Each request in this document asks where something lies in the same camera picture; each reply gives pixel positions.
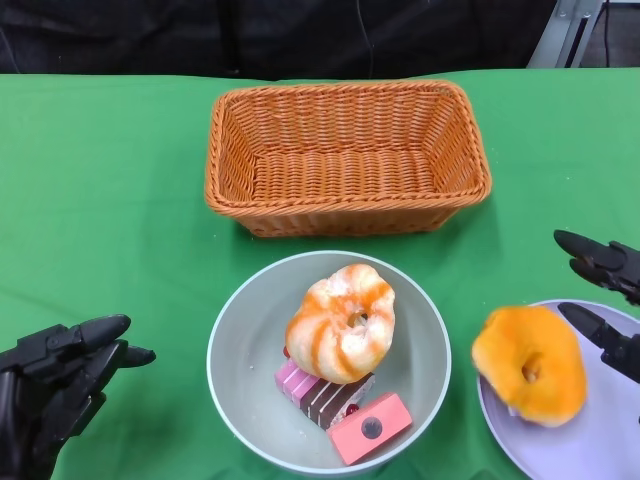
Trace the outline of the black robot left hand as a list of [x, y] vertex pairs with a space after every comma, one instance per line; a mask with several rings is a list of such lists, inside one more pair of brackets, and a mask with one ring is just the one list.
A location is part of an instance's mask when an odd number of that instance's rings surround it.
[[49, 479], [62, 447], [105, 403], [116, 371], [156, 359], [121, 338], [130, 324], [124, 314], [58, 324], [1, 353], [3, 479]]

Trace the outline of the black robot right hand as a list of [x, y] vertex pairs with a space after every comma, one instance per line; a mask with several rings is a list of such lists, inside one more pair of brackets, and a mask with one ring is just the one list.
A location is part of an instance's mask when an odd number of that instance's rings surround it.
[[[628, 303], [639, 304], [639, 252], [611, 241], [607, 245], [565, 230], [556, 230], [554, 240], [571, 256], [569, 266], [584, 280], [622, 294]], [[576, 303], [562, 302], [560, 313], [587, 340], [601, 350], [601, 361], [639, 381], [639, 336], [626, 336], [607, 320]]]

